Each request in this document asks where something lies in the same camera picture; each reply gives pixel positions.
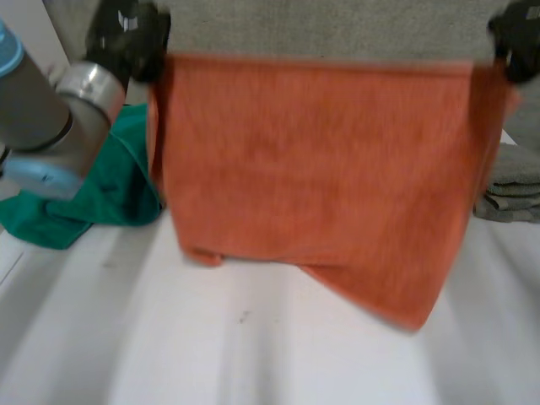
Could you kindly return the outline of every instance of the cloth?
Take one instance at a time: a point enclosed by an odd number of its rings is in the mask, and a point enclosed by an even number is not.
[[[190,258],[293,263],[418,329],[513,97],[500,67],[169,56],[150,173]]]
[[[148,174],[146,105],[125,106],[72,201],[29,192],[0,202],[0,223],[21,240],[68,248],[92,224],[145,225],[161,209]]]
[[[540,222],[540,155],[501,144],[488,190],[474,214],[497,222]]]

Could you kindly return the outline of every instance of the white surface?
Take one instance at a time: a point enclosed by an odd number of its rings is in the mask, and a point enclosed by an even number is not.
[[[0,404],[538,404],[539,239],[472,219],[409,334],[295,267],[187,261],[168,213],[65,252],[4,232]]]

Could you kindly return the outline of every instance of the green towel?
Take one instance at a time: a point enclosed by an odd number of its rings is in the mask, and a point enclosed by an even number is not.
[[[160,210],[148,174],[146,105],[134,105],[122,109],[72,201],[21,192],[0,202],[0,223],[21,240],[67,249],[92,224],[145,225]]]

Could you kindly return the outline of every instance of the gray towel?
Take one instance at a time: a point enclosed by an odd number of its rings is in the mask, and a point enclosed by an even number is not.
[[[474,215],[497,222],[540,223],[540,155],[502,143]]]

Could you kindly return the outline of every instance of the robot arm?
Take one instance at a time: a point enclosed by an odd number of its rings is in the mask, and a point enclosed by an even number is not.
[[[3,174],[49,198],[71,199],[123,106],[130,78],[162,71],[170,15],[137,0],[103,0],[85,58],[56,87],[0,23],[0,143]]]

